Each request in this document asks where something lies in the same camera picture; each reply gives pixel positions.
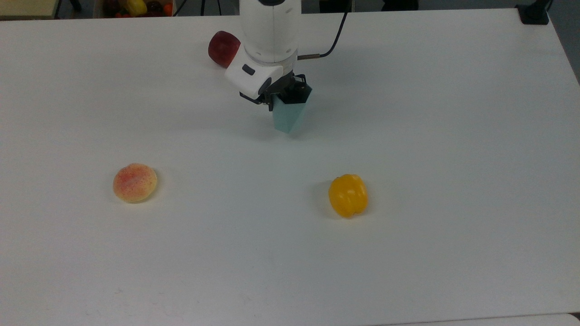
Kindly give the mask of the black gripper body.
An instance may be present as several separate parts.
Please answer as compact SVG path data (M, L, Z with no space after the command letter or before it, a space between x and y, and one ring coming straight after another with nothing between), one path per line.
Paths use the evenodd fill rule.
M286 76L283 76L282 78L280 78L278 81L274 82L274 83L269 83L267 85L267 87L263 87L262 90L263 92L256 98L256 99L251 99L250 97L239 93L240 97L246 99L247 101L250 101L252 103L254 103L255 105L267 105L266 104L266 91L272 91L276 93L276 96L274 97L275 99L280 100L284 105L303 105L307 102L307 99L290 99L290 85L292 84L292 82L294 82L294 77L305 77L305 74L294 74L293 72L290 72L289 74L286 74Z

